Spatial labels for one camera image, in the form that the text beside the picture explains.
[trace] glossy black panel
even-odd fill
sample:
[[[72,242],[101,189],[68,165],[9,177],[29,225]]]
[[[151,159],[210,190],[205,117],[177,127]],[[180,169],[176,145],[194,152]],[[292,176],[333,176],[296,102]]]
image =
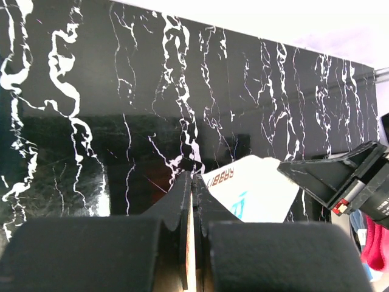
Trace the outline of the glossy black panel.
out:
[[[373,70],[347,60],[106,0],[6,0],[0,36],[3,242],[31,217],[139,214],[183,170],[378,137]],[[300,193],[287,219],[324,217]]]

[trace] black marble surface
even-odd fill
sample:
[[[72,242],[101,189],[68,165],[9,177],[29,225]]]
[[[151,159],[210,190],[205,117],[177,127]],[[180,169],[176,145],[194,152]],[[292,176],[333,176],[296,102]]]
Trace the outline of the black marble surface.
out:
[[[3,1],[0,64],[3,244],[32,217],[139,214],[183,170],[378,139],[371,68],[106,0]],[[287,220],[325,217],[299,193]]]

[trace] white paper card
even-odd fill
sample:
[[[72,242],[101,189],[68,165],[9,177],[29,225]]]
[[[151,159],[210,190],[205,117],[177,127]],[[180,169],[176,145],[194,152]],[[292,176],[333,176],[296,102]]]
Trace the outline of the white paper card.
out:
[[[246,156],[202,175],[210,193],[243,222],[284,222],[299,186],[275,158]]]
[[[358,229],[357,231],[359,244],[362,246],[366,245],[366,236],[367,236],[367,229]]]

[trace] pink fabric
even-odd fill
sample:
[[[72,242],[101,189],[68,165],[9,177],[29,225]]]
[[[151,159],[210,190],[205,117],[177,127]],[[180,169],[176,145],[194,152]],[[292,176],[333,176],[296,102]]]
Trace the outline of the pink fabric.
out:
[[[360,257],[370,268],[387,272],[389,271],[389,230],[376,224],[370,217],[366,217],[366,220],[366,246]]]

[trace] black mount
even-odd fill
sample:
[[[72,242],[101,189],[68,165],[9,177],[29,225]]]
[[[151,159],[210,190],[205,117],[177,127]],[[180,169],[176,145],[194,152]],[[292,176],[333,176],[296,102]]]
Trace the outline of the black mount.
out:
[[[29,220],[0,260],[0,291],[183,291],[191,210],[197,292],[371,291],[337,226],[243,223],[189,172],[142,215]]]
[[[360,209],[389,228],[386,150],[367,142],[338,158],[282,162],[278,170],[337,215]]]

